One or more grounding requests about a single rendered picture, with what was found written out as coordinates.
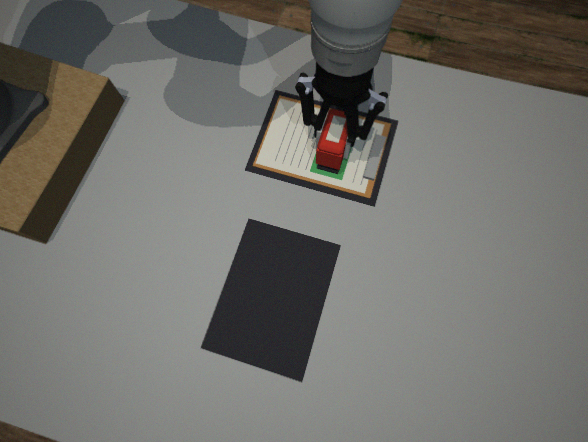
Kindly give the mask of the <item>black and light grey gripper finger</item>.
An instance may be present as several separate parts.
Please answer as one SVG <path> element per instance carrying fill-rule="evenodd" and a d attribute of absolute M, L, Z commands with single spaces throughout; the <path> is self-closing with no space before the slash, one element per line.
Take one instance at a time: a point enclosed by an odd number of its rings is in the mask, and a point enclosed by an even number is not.
<path fill-rule="evenodd" d="M 326 121 L 326 115 L 329 111 L 331 103 L 333 101 L 332 96 L 325 95 L 323 104 L 321 106 L 318 115 L 314 114 L 314 97 L 313 97 L 313 86 L 312 80 L 314 77 L 308 77 L 306 73 L 300 73 L 296 84 L 296 91 L 298 92 L 301 100 L 303 123 L 306 126 L 314 126 L 314 136 L 316 137 L 316 150 L 317 145 Z M 322 126 L 323 125 L 323 126 Z M 316 131 L 317 130 L 317 131 Z M 317 135 L 316 135 L 317 134 Z"/>
<path fill-rule="evenodd" d="M 371 94 L 368 105 L 369 113 L 368 117 L 363 126 L 359 126 L 359 116 L 358 116 L 358 105 L 353 107 L 352 98 L 343 99 L 342 103 L 344 106 L 344 115 L 346 115 L 346 122 L 347 122 L 347 131 L 348 137 L 345 146 L 344 157 L 348 159 L 350 149 L 354 146 L 355 140 L 359 137 L 361 140 L 366 140 L 368 134 L 372 128 L 372 125 L 375 121 L 376 116 L 381 113 L 387 101 L 388 94 L 386 92 L 381 92 L 377 94 L 376 92 L 369 89 Z M 348 143 L 349 142 L 349 143 Z M 353 144 L 350 144 L 353 143 Z M 350 149 L 349 149 L 350 147 Z"/>

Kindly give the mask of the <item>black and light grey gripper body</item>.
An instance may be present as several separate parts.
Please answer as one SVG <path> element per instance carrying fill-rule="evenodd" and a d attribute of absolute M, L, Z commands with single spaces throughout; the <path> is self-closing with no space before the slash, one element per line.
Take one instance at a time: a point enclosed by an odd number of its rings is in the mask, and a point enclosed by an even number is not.
<path fill-rule="evenodd" d="M 373 69 L 374 68 L 359 76 L 344 77 L 328 73 L 316 63 L 316 73 L 312 80 L 312 86 L 323 100 L 326 94 L 334 97 L 331 103 L 333 106 L 340 106 L 343 108 L 342 100 L 352 98 L 352 104 L 353 107 L 355 107 L 367 101 L 371 96 L 369 89 L 372 90 L 370 82 Z"/>

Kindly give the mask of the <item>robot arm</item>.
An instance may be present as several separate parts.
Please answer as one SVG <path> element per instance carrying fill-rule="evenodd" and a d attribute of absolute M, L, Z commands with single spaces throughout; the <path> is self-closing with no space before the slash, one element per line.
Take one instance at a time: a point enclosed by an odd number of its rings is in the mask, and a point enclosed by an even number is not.
<path fill-rule="evenodd" d="M 374 68 L 403 0 L 308 0 L 311 50 L 327 72 L 352 77 Z M 0 162 L 48 106 L 38 91 L 0 80 Z"/>

